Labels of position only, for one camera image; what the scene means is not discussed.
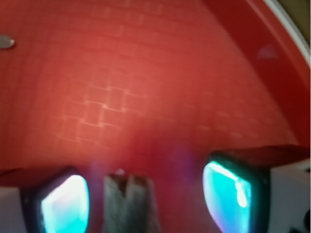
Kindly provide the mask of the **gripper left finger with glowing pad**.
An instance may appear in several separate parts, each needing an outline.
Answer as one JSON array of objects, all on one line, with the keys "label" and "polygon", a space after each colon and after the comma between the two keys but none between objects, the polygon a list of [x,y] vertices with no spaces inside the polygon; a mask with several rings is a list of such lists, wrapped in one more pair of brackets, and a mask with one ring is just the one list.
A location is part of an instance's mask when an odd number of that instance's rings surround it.
[{"label": "gripper left finger with glowing pad", "polygon": [[2,233],[85,233],[89,188],[72,166],[0,171]]}]

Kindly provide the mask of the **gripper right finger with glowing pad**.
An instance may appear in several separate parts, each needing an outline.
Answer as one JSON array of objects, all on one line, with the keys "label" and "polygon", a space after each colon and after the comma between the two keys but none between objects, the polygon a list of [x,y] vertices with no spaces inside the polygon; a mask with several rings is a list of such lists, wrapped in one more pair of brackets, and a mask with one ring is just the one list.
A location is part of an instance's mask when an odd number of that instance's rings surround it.
[{"label": "gripper right finger with glowing pad", "polygon": [[213,151],[203,169],[203,192],[219,230],[310,232],[310,152],[297,145]]}]

